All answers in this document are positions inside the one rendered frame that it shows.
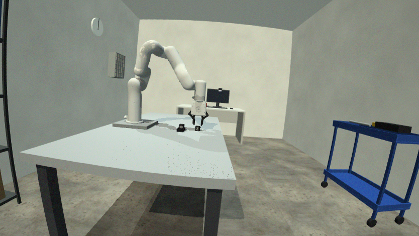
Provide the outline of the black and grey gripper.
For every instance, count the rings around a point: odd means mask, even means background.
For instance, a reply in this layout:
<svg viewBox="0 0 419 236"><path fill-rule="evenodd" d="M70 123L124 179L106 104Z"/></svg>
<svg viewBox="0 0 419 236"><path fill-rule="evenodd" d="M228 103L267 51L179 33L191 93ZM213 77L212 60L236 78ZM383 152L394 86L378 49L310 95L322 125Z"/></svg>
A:
<svg viewBox="0 0 419 236"><path fill-rule="evenodd" d="M206 116L204 116L206 114ZM195 125L195 116L201 116L201 126L203 125L203 120L208 117L206 112L206 101L205 100L193 100L191 105L191 111L188 113L189 116L193 119L192 123ZM193 115L193 116L192 116ZM204 116L204 117L203 117Z"/></svg>

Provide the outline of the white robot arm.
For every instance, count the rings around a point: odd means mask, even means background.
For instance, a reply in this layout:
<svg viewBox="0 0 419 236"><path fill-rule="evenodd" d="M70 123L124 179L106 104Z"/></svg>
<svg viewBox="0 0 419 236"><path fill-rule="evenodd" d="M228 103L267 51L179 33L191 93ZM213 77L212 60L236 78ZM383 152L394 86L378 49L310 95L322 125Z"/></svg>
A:
<svg viewBox="0 0 419 236"><path fill-rule="evenodd" d="M137 78L131 78L128 82L128 115L124 116L126 123L140 124L142 114L142 93L148 85L151 69L148 66L151 54L168 59L182 87L186 90L194 90L194 100L205 100L206 82L194 81L189 76L185 64L178 51L173 46L164 47L157 41L145 42L140 50L134 73Z"/></svg>

